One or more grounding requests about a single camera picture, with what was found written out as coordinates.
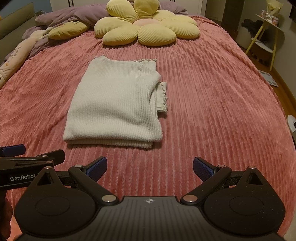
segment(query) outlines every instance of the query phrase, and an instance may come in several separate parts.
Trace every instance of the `dark brown door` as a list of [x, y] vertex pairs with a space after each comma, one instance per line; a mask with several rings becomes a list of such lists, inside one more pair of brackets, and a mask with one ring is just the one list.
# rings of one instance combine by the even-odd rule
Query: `dark brown door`
[[221, 27], [236, 39], [239, 22], [244, 8], [244, 0], [226, 0]]

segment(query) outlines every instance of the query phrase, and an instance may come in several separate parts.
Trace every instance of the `yellow table leg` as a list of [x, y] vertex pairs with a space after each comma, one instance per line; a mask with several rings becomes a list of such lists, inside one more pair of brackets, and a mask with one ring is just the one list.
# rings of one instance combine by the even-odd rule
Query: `yellow table leg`
[[263, 36], [265, 30], [266, 30], [266, 26], [263, 27], [263, 30], [262, 30], [262, 32], [261, 32], [261, 34], [260, 34], [258, 40], [261, 40], [261, 38], [262, 38], [262, 36]]
[[267, 24], [268, 24], [267, 22], [264, 22], [264, 23], [262, 24], [262, 26], [261, 26], [260, 29], [258, 30], [258, 32], [257, 32], [257, 34], [256, 34], [256, 36], [255, 36], [255, 38], [252, 40], [250, 46], [249, 46], [248, 49], [246, 50], [246, 54], [248, 54], [248, 52], [249, 52], [250, 49], [252, 48], [253, 44], [254, 44], [255, 41], [257, 40], [259, 34], [260, 34], [261, 31], [263, 30], [263, 28], [266, 27]]
[[278, 33], [279, 33], [279, 30], [276, 28], [276, 36], [275, 36], [275, 39], [274, 39], [274, 52], [272, 54], [272, 60], [271, 60], [271, 65], [270, 65], [270, 71], [272, 71], [272, 67], [274, 65], [274, 58], [276, 56], [276, 45], [277, 45], [277, 37], [278, 37]]

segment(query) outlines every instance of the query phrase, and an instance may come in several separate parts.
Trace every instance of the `white wardrobe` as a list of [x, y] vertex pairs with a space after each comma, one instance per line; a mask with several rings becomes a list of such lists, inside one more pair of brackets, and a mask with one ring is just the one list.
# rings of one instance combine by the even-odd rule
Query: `white wardrobe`
[[[83, 6], [86, 4], [102, 3], [106, 4], [109, 0], [50, 0], [52, 11], [60, 10], [69, 6]], [[173, 1], [185, 7], [190, 15], [200, 15], [203, 0], [164, 0]]]

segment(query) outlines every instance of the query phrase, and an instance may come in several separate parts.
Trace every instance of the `crosshair logo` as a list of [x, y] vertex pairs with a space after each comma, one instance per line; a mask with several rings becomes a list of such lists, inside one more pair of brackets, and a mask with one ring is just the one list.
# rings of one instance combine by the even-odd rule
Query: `crosshair logo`
[[151, 204], [151, 203], [154, 202], [154, 200], [152, 198], [149, 198], [149, 199], [146, 200], [146, 202], [149, 203], [149, 204]]

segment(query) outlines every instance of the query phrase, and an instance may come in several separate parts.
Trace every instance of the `blue wall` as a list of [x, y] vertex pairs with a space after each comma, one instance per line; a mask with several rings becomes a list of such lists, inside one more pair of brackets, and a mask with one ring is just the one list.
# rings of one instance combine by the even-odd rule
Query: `blue wall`
[[30, 2], [34, 4], [35, 12], [40, 10], [43, 10], [44, 12], [52, 12], [49, 0], [12, 0], [0, 11], [0, 16], [5, 18], [7, 15], [29, 4]]

